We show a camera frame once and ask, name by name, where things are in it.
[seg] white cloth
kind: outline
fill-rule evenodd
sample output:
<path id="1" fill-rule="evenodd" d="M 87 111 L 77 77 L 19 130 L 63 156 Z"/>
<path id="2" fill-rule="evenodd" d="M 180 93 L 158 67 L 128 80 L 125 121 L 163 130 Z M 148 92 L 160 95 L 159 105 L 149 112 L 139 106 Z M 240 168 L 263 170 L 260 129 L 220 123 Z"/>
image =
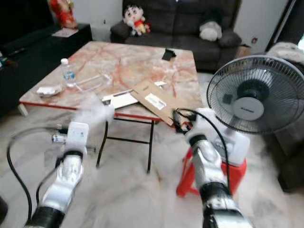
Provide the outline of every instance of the white cloth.
<path id="1" fill-rule="evenodd" d="M 293 43 L 279 42 L 270 48 L 266 55 L 283 58 L 304 65 L 304 52 Z"/>

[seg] fan guard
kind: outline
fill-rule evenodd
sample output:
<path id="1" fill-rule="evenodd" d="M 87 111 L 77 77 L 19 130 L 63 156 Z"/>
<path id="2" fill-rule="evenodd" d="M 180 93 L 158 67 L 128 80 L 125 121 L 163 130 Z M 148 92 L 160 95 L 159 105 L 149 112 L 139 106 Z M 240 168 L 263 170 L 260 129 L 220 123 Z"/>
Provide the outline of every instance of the fan guard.
<path id="1" fill-rule="evenodd" d="M 303 113 L 304 76 L 275 57 L 235 59 L 215 73 L 207 101 L 226 126 L 246 133 L 271 133 Z"/>

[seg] black cable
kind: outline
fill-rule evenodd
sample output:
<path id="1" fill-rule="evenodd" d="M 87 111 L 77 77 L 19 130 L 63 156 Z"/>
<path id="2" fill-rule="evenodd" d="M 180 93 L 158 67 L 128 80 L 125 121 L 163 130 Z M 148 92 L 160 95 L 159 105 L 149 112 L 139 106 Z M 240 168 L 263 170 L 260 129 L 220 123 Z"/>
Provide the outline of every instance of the black cable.
<path id="1" fill-rule="evenodd" d="M 47 181 L 48 178 L 50 178 L 50 176 L 52 176 L 52 174 L 56 171 L 57 167 L 53 168 L 51 172 L 49 172 L 47 174 L 47 176 L 45 176 L 42 181 L 39 183 L 37 190 L 36 190 L 36 202 L 37 202 L 37 206 L 39 205 L 39 191 L 42 187 L 42 185 Z"/>
<path id="2" fill-rule="evenodd" d="M 229 161 L 228 161 L 228 151 L 227 151 L 227 147 L 226 147 L 226 143 L 225 140 L 222 136 L 222 134 L 219 132 L 218 128 L 214 125 L 214 123 L 208 119 L 206 116 L 204 116 L 203 114 L 195 111 L 195 110 L 191 110 L 191 109 L 187 109 L 187 108 L 178 108 L 176 109 L 176 111 L 183 117 L 188 118 L 188 116 L 183 115 L 180 111 L 186 111 L 186 112 L 192 112 L 193 114 L 199 115 L 201 116 L 203 119 L 207 120 L 207 122 L 213 127 L 213 129 L 217 132 L 220 140 L 222 141 L 222 144 L 224 146 L 224 151 L 225 151 L 225 157 L 226 157 L 226 173 L 227 173 L 227 185 L 228 185 L 228 190 L 230 191 L 230 172 L 229 172 Z"/>
<path id="3" fill-rule="evenodd" d="M 40 189 L 42 187 L 42 185 L 48 180 L 48 178 L 51 177 L 51 175 L 56 171 L 56 169 L 58 168 L 58 166 L 61 164 L 61 162 L 63 161 L 64 157 L 57 157 L 56 159 L 56 164 L 55 164 L 55 167 L 51 170 L 51 172 L 49 172 L 43 179 L 42 181 L 39 183 L 37 189 L 36 189 L 36 203 L 37 203 L 37 207 L 39 205 L 39 192 L 40 192 Z"/>
<path id="4" fill-rule="evenodd" d="M 36 132 L 41 132 L 41 131 L 57 131 L 57 130 L 58 130 L 58 128 L 55 128 L 55 127 L 34 127 L 34 128 L 26 129 L 22 132 L 19 132 L 19 133 L 13 135 L 7 146 L 6 156 L 7 156 L 9 167 L 10 167 L 11 171 L 13 172 L 13 174 L 15 175 L 15 177 L 17 178 L 18 182 L 20 183 L 21 187 L 23 188 L 23 190 L 27 196 L 27 200 L 28 200 L 28 220 L 27 220 L 27 222 L 30 221 L 31 216 L 32 216 L 32 199 L 30 197 L 29 190 L 27 189 L 24 182 L 22 181 L 22 179 L 20 178 L 20 176 L 18 175 L 17 171 L 14 168 L 14 165 L 13 165 L 13 163 L 11 161 L 11 157 L 10 157 L 10 149 L 17 140 L 19 140 L 20 138 L 23 138 L 24 136 L 29 135 L 30 133 L 36 133 Z"/>

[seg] plush doll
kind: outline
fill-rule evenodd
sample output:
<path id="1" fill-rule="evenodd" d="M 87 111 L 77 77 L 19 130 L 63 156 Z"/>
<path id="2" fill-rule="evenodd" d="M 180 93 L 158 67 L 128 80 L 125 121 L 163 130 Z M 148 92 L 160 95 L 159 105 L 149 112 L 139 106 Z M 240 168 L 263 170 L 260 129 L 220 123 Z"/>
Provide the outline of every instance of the plush doll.
<path id="1" fill-rule="evenodd" d="M 150 26 L 145 24 L 145 18 L 143 17 L 143 9 L 137 6 L 127 6 L 123 14 L 123 21 L 130 26 L 133 31 L 132 35 L 144 34 L 150 32 Z"/>
<path id="2" fill-rule="evenodd" d="M 222 38 L 222 13 L 218 9 L 208 11 L 199 26 L 199 37 L 208 41 Z"/>
<path id="3" fill-rule="evenodd" d="M 51 0 L 50 4 L 61 27 L 74 29 L 77 26 L 73 17 L 74 5 L 71 0 Z"/>

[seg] electric fan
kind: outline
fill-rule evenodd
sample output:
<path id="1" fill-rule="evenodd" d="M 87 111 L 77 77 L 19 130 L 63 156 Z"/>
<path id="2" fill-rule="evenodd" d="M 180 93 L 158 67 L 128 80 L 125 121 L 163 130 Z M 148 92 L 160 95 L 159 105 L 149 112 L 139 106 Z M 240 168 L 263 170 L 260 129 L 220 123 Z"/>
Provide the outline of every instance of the electric fan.
<path id="1" fill-rule="evenodd" d="M 229 162 L 240 166 L 250 143 L 243 133 L 271 133 L 293 123 L 303 113 L 304 76 L 291 63 L 279 58 L 235 59 L 211 79 L 207 102 L 228 145 Z M 212 117 L 210 111 L 201 110 Z M 215 134 L 210 138 L 225 158 L 220 140 Z"/>

